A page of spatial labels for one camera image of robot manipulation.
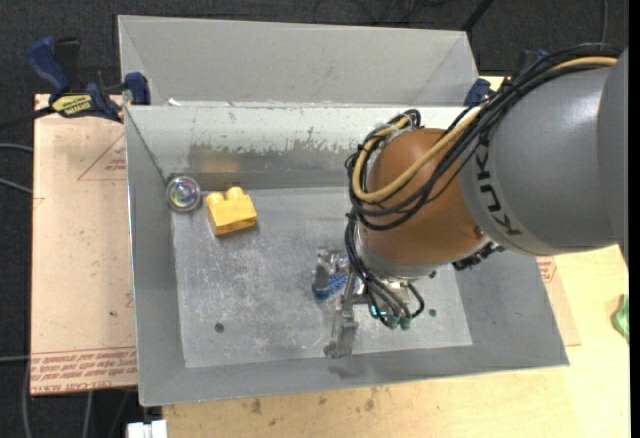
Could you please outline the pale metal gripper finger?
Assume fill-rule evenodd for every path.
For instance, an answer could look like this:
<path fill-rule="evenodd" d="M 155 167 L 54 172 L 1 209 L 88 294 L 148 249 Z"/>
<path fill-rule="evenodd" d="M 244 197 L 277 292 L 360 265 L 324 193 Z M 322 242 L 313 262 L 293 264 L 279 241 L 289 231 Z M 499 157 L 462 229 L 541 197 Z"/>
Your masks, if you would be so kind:
<path fill-rule="evenodd" d="M 343 349 L 342 339 L 343 334 L 343 321 L 341 319 L 336 320 L 331 329 L 330 340 L 323 349 L 324 355 L 329 359 L 341 358 L 345 355 Z"/>
<path fill-rule="evenodd" d="M 351 356 L 353 343 L 358 330 L 358 322 L 352 311 L 342 312 L 342 355 Z"/>

